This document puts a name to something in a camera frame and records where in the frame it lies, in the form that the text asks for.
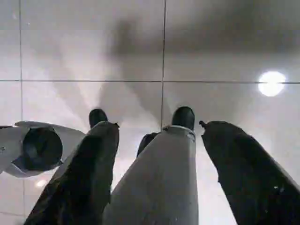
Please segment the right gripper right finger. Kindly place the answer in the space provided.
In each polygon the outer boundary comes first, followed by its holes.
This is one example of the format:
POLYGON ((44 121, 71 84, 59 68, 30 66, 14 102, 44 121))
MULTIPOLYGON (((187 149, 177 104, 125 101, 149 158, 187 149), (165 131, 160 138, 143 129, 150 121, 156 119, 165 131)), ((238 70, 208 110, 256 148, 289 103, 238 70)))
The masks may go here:
POLYGON ((225 121, 205 123, 205 149, 239 225, 298 225, 300 187, 262 145, 225 121))

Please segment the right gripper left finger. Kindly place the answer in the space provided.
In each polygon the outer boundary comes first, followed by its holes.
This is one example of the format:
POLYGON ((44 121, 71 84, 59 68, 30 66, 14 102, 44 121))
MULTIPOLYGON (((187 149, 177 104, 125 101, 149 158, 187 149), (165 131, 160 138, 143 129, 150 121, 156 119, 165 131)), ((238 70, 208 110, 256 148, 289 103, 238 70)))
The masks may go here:
POLYGON ((117 123, 95 125, 52 176, 24 224, 101 225, 119 137, 117 123))

